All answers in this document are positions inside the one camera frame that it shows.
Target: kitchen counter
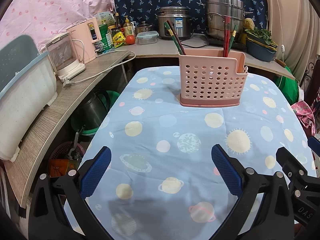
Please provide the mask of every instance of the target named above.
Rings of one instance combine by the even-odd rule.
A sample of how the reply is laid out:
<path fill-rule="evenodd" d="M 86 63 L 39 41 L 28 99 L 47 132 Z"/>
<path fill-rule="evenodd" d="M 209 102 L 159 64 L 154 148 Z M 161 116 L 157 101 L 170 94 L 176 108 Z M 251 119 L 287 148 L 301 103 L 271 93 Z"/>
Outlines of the kitchen counter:
<path fill-rule="evenodd" d="M 78 81 L 100 73 L 111 65 L 120 63 L 129 54 L 128 51 L 119 51 L 98 57 L 85 64 L 86 69 L 72 80 Z M 56 100 L 51 106 L 44 107 L 30 125 L 20 143 L 20 152 L 16 161 L 4 162 L 9 182 L 21 207 L 26 207 L 32 182 L 53 139 L 79 103 L 108 72 L 67 89 L 57 81 Z"/>
<path fill-rule="evenodd" d="M 187 44 L 189 46 L 193 47 L 199 47 L 206 44 L 206 39 L 204 35 L 194 35 L 191 39 L 183 41 L 183 44 Z M 133 51 L 137 58 L 144 58 L 144 57 L 178 57 L 178 50 L 172 40 L 162 40 L 158 38 L 157 43 L 148 44 L 148 45 L 139 45 L 138 42 L 136 42 L 134 45 L 120 47 L 117 50 L 121 49 L 129 49 Z M 221 47 L 215 47 L 215 46 L 207 46 L 204 47 L 204 49 L 221 49 Z M 271 62 L 265 62 L 258 60 L 248 53 L 245 54 L 245 62 L 244 64 L 246 66 L 254 67 L 263 69 L 268 72 L 272 72 L 281 76 L 288 77 L 290 79 L 295 80 L 295 77 L 289 73 L 285 68 L 280 66 L 278 63 L 276 63 L 274 60 Z"/>

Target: chopsticks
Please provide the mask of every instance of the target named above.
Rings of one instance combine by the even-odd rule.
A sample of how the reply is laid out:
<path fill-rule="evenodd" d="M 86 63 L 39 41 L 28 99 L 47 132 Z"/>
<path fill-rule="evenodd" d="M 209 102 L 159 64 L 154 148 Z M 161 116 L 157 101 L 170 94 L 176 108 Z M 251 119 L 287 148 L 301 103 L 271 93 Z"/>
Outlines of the chopsticks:
<path fill-rule="evenodd" d="M 174 30 L 174 27 L 172 26 L 172 24 L 169 22 L 169 21 L 165 21 L 164 22 L 164 26 L 167 28 L 171 38 L 173 39 L 174 41 L 174 44 L 176 45 L 178 51 L 179 51 L 179 54 L 180 55 L 186 55 L 185 51 L 184 51 L 184 48 L 182 47 L 182 44 L 179 40 L 179 37 L 177 35 L 177 33 L 175 32 Z"/>
<path fill-rule="evenodd" d="M 230 38 L 228 54 L 229 54 L 229 52 L 230 52 L 230 50 L 231 50 L 233 41 L 235 40 L 235 36 L 236 36 L 237 31 L 238 31 L 238 25 L 236 24 L 236 25 L 235 25 L 235 28 L 233 29 L 231 38 Z"/>
<path fill-rule="evenodd" d="M 224 38 L 223 38 L 223 57 L 228 57 L 229 40 L 230 40 L 230 17 L 224 16 Z"/>

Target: green bag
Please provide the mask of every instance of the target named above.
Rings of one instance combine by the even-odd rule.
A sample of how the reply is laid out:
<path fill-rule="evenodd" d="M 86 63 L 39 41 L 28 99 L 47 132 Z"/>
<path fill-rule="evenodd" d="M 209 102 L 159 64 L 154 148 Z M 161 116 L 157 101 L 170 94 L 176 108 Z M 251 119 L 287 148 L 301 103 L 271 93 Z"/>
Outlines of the green bag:
<path fill-rule="evenodd" d="M 284 97 L 288 100 L 289 104 L 292 106 L 294 103 L 298 102 L 299 99 L 299 89 L 298 84 L 295 80 L 281 76 L 276 77 L 276 86 L 280 89 Z"/>

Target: wooden handle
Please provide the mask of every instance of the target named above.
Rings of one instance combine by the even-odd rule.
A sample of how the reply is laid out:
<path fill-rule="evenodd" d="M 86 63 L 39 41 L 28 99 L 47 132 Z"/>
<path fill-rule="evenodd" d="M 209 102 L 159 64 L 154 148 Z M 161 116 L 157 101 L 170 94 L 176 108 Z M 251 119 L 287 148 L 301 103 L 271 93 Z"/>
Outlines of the wooden handle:
<path fill-rule="evenodd" d="M 279 59 L 275 59 L 275 61 L 282 67 L 285 67 L 286 64 L 282 61 L 282 60 L 279 60 Z"/>

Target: green chopsticks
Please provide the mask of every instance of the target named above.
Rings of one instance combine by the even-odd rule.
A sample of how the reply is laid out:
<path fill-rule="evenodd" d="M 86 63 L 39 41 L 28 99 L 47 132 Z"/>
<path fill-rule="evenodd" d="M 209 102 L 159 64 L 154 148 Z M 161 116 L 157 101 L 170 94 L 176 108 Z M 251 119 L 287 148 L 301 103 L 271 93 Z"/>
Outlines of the green chopsticks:
<path fill-rule="evenodd" d="M 238 31 L 238 25 L 236 24 L 236 25 L 235 25 L 235 28 L 233 29 L 231 38 L 230 38 L 229 48 L 228 48 L 228 54 L 229 54 L 229 52 L 230 52 L 230 50 L 231 50 L 231 47 L 232 47 L 232 44 L 233 44 L 233 41 L 234 41 L 234 39 L 235 39 L 235 36 L 236 36 L 237 31 Z"/>
<path fill-rule="evenodd" d="M 177 47 L 177 49 L 178 49 L 178 51 L 179 51 L 179 54 L 180 54 L 180 55 L 183 55 L 183 52 L 182 52 L 182 50 L 181 50 L 181 48 L 180 48 L 180 46 L 179 46 L 179 43 L 178 43 L 178 41 L 177 41 L 176 37 L 174 36 L 174 34 L 173 34 L 173 32 L 172 32 L 172 30 L 171 30 L 171 28 L 170 28 L 169 24 L 168 24 L 167 22 L 164 22 L 164 26 L 165 26 L 165 27 L 166 27 L 166 29 L 168 30 L 168 32 L 169 32 L 169 34 L 170 34 L 171 38 L 172 38 L 172 39 L 173 39 L 173 41 L 174 41 L 174 44 L 176 44 L 176 47 Z"/>

